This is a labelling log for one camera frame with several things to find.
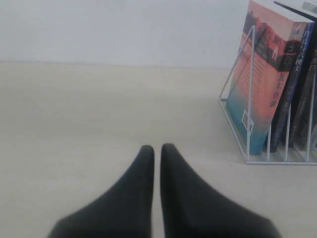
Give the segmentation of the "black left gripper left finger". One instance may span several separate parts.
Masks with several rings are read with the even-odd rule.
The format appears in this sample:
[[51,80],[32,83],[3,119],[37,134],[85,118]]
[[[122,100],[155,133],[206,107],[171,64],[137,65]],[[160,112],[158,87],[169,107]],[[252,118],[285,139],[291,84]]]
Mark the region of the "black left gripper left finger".
[[141,146],[120,179],[95,201],[59,220],[50,238],[150,238],[155,153]]

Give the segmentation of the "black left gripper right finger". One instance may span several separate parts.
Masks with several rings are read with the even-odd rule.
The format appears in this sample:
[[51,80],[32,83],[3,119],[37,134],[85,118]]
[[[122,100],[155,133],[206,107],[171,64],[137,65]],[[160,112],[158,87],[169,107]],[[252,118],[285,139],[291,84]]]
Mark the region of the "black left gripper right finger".
[[273,222],[206,183],[166,143],[160,157],[160,198],[167,238],[277,238]]

